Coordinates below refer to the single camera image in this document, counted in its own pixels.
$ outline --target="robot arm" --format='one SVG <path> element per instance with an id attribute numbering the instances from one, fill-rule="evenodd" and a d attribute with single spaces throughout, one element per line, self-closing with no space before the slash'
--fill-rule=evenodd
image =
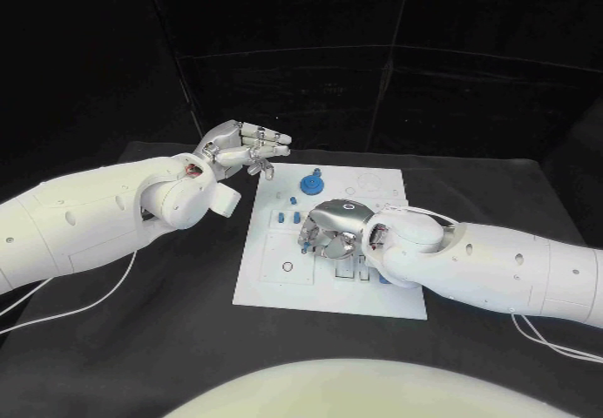
<path id="1" fill-rule="evenodd" d="M 71 174 L 10 199 L 0 205 L 0 293 L 103 266 L 191 228 L 209 209 L 230 217 L 241 196 L 219 181 L 243 165 L 271 179 L 266 158 L 289 155 L 290 142 L 231 120 L 193 153 Z"/>
<path id="2" fill-rule="evenodd" d="M 358 205 L 348 200 L 326 203 Z M 320 219 L 325 224 L 316 222 L 318 229 L 333 231 L 331 218 Z M 374 214 L 361 234 L 367 264 L 395 285 L 423 285 L 442 296 L 501 313 L 603 327 L 600 250 L 496 226 L 442 227 L 429 215 L 403 206 L 387 206 Z"/>

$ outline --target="gray table surface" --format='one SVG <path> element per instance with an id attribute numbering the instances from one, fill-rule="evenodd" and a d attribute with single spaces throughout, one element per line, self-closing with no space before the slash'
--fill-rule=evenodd
<path id="1" fill-rule="evenodd" d="M 193 145 L 133 142 L 121 161 L 191 152 Z M 540 166 L 530 160 L 294 151 L 299 164 L 398 168 L 407 198 L 460 221 L 506 226 L 580 243 Z M 602 416 L 603 367 L 561 357 L 517 332 L 508 315 L 429 290 L 429 320 L 232 306 L 258 178 L 230 219 L 209 213 L 188 231 L 140 250 L 111 298 L 78 315 L 17 330 L 0 350 L 0 415 L 155 417 L 232 378 L 322 358 L 408 361 L 468 374 L 580 416 Z M 43 288 L 23 320 L 95 301 L 130 256 Z M 603 352 L 603 332 L 535 319 L 550 339 Z"/>

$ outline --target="white cable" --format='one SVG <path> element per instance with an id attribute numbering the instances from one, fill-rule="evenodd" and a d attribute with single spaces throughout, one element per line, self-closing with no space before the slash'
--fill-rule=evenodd
<path id="1" fill-rule="evenodd" d="M 28 325 L 33 325 L 33 324 L 38 324 L 39 322 L 46 322 L 48 320 L 55 320 L 55 319 L 62 318 L 65 316 L 78 314 L 79 312 L 84 312 L 87 309 L 91 309 L 92 307 L 95 307 L 113 295 L 113 292 L 117 290 L 117 288 L 120 287 L 120 284 L 126 280 L 126 277 L 129 276 L 129 272 L 131 270 L 131 265 L 134 264 L 136 253 L 137 252 L 134 251 L 134 254 L 131 255 L 131 261 L 130 261 L 129 268 L 126 270 L 126 273 L 121 276 L 120 281 L 117 282 L 117 285 L 113 287 L 111 291 L 91 305 L 88 305 L 87 307 L 81 307 L 79 309 L 75 309 L 71 312 L 59 313 L 59 314 L 56 314 L 54 316 L 48 316 L 46 318 L 41 318 L 39 320 L 30 320 L 29 322 L 26 322 L 23 324 L 15 325 L 13 327 L 10 327 L 10 328 L 4 329 L 3 331 L 0 331 L 0 335 L 4 334 L 4 333 L 7 333 L 7 332 L 10 332 L 10 331 L 13 331 L 13 330 L 16 330 L 17 328 L 26 327 Z"/>
<path id="2" fill-rule="evenodd" d="M 414 206 L 398 206 L 398 207 L 401 209 L 406 209 L 408 212 L 417 212 L 417 213 L 423 213 L 424 215 L 437 216 L 446 222 L 450 222 L 453 225 L 456 225 L 459 223 L 453 218 L 449 218 L 447 216 L 442 215 L 440 213 L 431 212 L 427 209 L 423 209 L 421 207 L 414 207 Z"/>
<path id="3" fill-rule="evenodd" d="M 54 279 L 54 277 L 51 279 L 46 279 L 35 288 L 35 290 L 32 290 L 32 292 L 3 311 L 0 312 L 0 316 L 3 316 L 43 287 L 45 284 L 48 284 L 48 282 Z"/>
<path id="4" fill-rule="evenodd" d="M 525 338 L 528 338 L 530 340 L 532 340 L 534 342 L 538 342 L 540 344 L 548 346 L 548 348 L 551 350 L 554 350 L 557 353 L 567 355 L 569 357 L 579 359 L 579 360 L 584 360 L 584 361 L 594 361 L 596 363 L 602 363 L 603 364 L 603 357 L 599 357 L 594 354 L 590 353 L 584 353 L 583 351 L 574 350 L 573 348 L 567 348 L 563 346 L 558 346 L 557 344 L 551 344 L 543 337 L 543 335 L 540 334 L 537 328 L 534 327 L 534 325 L 531 325 L 531 322 L 528 320 L 528 318 L 522 315 L 521 318 L 527 321 L 530 328 L 532 329 L 534 333 L 538 335 L 538 339 L 535 339 L 534 337 L 531 337 L 528 334 L 525 334 L 524 330 L 519 327 L 518 321 L 515 320 L 515 315 L 511 314 L 511 319 L 512 319 L 512 323 L 515 324 L 515 327 L 518 328 L 518 331 L 521 332 L 521 334 L 524 335 Z"/>

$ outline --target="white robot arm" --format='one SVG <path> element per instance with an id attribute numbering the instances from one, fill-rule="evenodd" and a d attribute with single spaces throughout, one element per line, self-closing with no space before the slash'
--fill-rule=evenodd
<path id="1" fill-rule="evenodd" d="M 191 228 L 208 209 L 230 217 L 240 194 L 219 183 L 289 155 L 289 135 L 230 120 L 193 153 L 103 167 L 43 182 L 0 205 L 0 293 L 90 270 Z"/>
<path id="2" fill-rule="evenodd" d="M 333 259 L 359 247 L 367 265 L 398 286 L 423 285 L 496 312 L 603 327 L 600 250 L 496 226 L 440 226 L 411 210 L 387 206 L 372 213 L 358 202 L 331 200 L 309 213 L 297 242 Z M 326 246 L 316 245 L 320 233 Z"/>

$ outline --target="white board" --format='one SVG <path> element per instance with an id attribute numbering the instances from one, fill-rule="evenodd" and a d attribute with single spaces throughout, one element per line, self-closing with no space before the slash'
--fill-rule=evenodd
<path id="1" fill-rule="evenodd" d="M 299 183 L 315 168 L 322 171 L 325 190 L 307 196 Z M 400 170 L 274 164 L 274 171 L 273 181 L 264 178 L 258 181 L 232 303 L 426 320 L 420 287 L 404 289 L 382 283 L 377 270 L 367 271 L 361 253 L 339 262 L 336 269 L 333 260 L 302 254 L 297 244 L 307 213 L 326 200 L 355 200 L 375 212 L 385 203 L 408 205 Z M 296 212 L 300 213 L 297 224 Z"/>

